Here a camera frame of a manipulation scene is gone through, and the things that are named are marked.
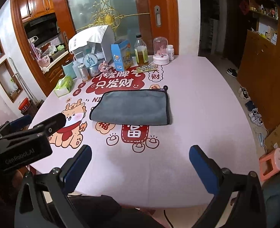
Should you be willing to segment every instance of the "black sneaker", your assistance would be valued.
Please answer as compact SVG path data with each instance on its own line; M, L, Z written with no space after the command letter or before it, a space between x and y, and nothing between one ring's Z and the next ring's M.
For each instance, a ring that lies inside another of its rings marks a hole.
M229 74L230 76L233 76L234 78L237 78L237 72L235 69L231 69L229 68L227 71L226 71L227 74Z

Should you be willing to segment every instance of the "blue box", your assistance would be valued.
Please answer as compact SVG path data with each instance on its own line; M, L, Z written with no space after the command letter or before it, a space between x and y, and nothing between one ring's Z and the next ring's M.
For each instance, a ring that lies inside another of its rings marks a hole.
M117 71L126 71L133 64L133 57L130 53L130 42L119 39L111 45L114 63Z

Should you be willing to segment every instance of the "frosted glass panel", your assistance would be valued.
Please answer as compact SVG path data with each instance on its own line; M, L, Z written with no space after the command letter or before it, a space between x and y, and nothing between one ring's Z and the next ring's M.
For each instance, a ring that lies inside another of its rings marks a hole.
M84 30L83 27L86 27L88 24L93 22L91 20L91 17L95 11L93 4L95 2L100 3L100 1L101 0L68 0L76 32ZM109 0L109 5L113 6L113 8L122 15L138 13L136 0ZM138 16L149 17L149 15L136 15L121 19L121 23L115 32L115 38L128 39L131 46L133 46L136 42L136 35L140 34Z

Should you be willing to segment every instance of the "glass dome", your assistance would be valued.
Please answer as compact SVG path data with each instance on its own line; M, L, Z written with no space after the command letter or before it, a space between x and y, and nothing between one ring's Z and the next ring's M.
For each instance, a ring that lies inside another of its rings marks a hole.
M164 37L157 37L154 39L154 55L168 55L167 45L168 41Z

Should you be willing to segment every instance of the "plush toy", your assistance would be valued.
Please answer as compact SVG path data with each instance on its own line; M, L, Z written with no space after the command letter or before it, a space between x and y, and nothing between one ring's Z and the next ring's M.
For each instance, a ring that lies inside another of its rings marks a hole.
M104 77L108 77L113 72L105 61L99 64L99 70Z

